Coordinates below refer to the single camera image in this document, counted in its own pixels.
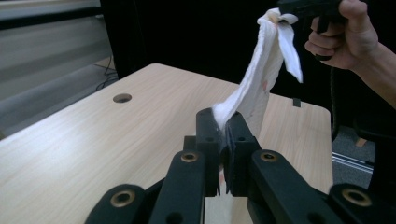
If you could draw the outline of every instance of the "black cable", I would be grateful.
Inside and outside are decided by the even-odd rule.
[[[117,72],[111,72],[111,73],[107,72],[108,68],[111,65],[112,58],[113,57],[110,57],[110,60],[108,61],[107,68],[106,68],[105,72],[103,73],[103,75],[107,77],[106,80],[104,82],[100,83],[99,85],[97,85],[95,91],[99,91],[99,90],[103,89],[106,86],[106,84],[110,81],[119,80],[119,77],[117,76]]]
[[[105,70],[105,72],[103,73],[103,75],[104,76],[106,76],[107,75],[107,71],[108,71],[108,68],[110,67],[110,65],[111,65],[111,61],[113,60],[113,57],[112,56],[110,56],[110,60],[108,60],[108,65],[107,65],[107,67],[106,67],[106,70]]]
[[[340,124],[338,122],[338,105],[336,95],[335,68],[330,68],[330,97],[332,100],[332,142],[338,135]]]

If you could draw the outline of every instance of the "wooden tabletop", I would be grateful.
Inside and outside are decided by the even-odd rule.
[[[184,136],[194,135],[196,113],[236,88],[152,64],[0,141],[0,223],[83,223],[109,189],[148,188],[165,177]],[[132,99],[115,103],[123,93]],[[272,94],[258,140],[328,192],[330,136],[329,111]],[[233,214],[230,222],[249,223],[238,200],[233,209],[242,207],[244,215]]]

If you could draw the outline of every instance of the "cloth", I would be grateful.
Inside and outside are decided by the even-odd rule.
[[[278,8],[268,10],[258,19],[258,42],[239,88],[223,103],[212,106],[223,133],[228,119],[238,111],[252,134],[260,134],[270,90],[276,83],[283,59],[287,70],[303,82],[300,60],[293,46],[294,32],[290,26],[297,20],[291,14],[280,15]]]

